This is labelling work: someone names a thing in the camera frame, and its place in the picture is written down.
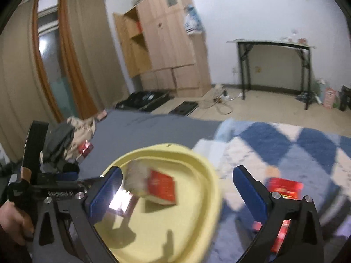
tiled floor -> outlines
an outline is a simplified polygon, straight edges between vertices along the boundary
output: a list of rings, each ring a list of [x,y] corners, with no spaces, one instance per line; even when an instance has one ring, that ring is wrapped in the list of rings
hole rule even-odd
[[[228,89],[231,97],[237,97],[240,92],[240,89]],[[326,109],[314,103],[305,111],[304,103],[297,101],[295,96],[249,91],[244,101],[241,98],[229,101],[227,104],[232,107],[233,112],[223,115],[218,110],[228,113],[231,109],[221,104],[209,108],[212,103],[208,100],[213,98],[214,93],[212,89],[202,98],[174,98],[157,108],[152,114],[167,114],[183,101],[199,101],[199,107],[189,117],[218,121],[234,118],[241,121],[278,122],[351,137],[349,108],[342,112],[338,109]]]

metal screw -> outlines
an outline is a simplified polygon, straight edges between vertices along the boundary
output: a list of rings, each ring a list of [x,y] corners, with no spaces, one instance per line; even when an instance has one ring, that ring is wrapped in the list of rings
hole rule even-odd
[[[47,198],[45,198],[44,203],[49,204],[49,203],[51,203],[51,200],[52,200],[51,197],[47,197]]]
[[[306,200],[306,202],[309,202],[309,203],[311,203],[313,201],[312,197],[310,197],[310,196],[305,196],[305,200]]]
[[[79,193],[76,193],[76,195],[74,196],[76,199],[83,199],[84,198],[84,193],[83,192],[79,192]]]
[[[273,197],[274,199],[279,199],[279,198],[280,198],[280,194],[279,194],[278,192],[273,192],[273,193],[272,193],[272,197]]]

table leg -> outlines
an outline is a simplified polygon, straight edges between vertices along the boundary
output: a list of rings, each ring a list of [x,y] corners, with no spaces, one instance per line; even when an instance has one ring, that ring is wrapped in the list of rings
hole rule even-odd
[[[239,56],[239,70],[240,70],[241,77],[242,77],[242,87],[243,87],[242,100],[245,100],[245,80],[244,80],[244,71],[243,71],[243,57],[242,57],[240,43],[238,43],[238,56]]]
[[[247,52],[247,55],[246,55],[246,59],[245,59],[245,62],[246,62],[246,71],[247,71],[247,83],[248,83],[248,90],[251,90],[251,75],[250,75],[250,66],[249,66],[249,52],[250,50],[248,48],[246,48],[245,46],[245,52]]]
[[[301,93],[303,93],[305,90],[305,58],[304,58],[303,49],[301,49],[300,52],[301,52]]]
[[[307,59],[307,69],[308,69],[308,87],[307,87],[307,102],[306,102],[306,108],[305,110],[308,109],[308,103],[310,101],[311,96],[311,49],[308,49],[308,59]]]

gray bed sheet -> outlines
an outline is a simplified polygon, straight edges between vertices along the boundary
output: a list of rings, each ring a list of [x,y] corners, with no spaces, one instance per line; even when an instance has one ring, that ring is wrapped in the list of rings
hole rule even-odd
[[[193,148],[199,139],[213,139],[221,122],[177,115],[113,110],[97,123],[94,149],[80,164],[80,179],[100,176],[117,158],[138,148],[177,143]]]

human hand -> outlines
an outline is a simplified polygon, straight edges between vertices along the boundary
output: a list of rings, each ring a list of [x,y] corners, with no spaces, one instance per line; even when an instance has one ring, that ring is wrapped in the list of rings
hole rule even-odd
[[[30,216],[9,200],[0,207],[0,226],[19,245],[25,245],[24,234],[34,233]]]

